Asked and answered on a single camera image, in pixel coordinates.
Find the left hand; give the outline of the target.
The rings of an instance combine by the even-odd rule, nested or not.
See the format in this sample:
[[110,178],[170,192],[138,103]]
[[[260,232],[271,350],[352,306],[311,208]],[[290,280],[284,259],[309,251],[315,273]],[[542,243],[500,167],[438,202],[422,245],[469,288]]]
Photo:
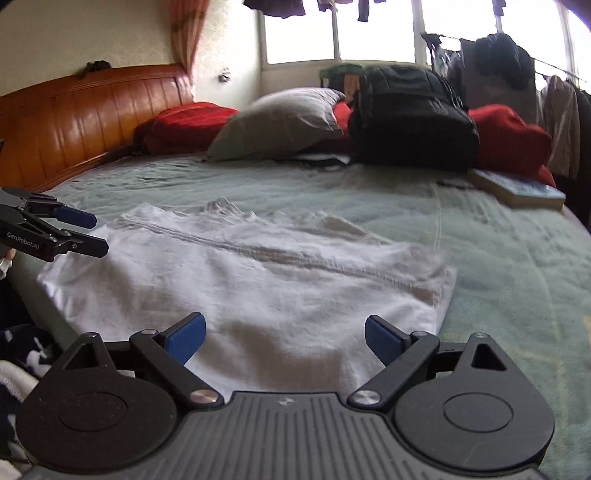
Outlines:
[[13,260],[17,251],[13,248],[8,248],[0,258],[0,279],[4,279],[8,270],[12,267]]

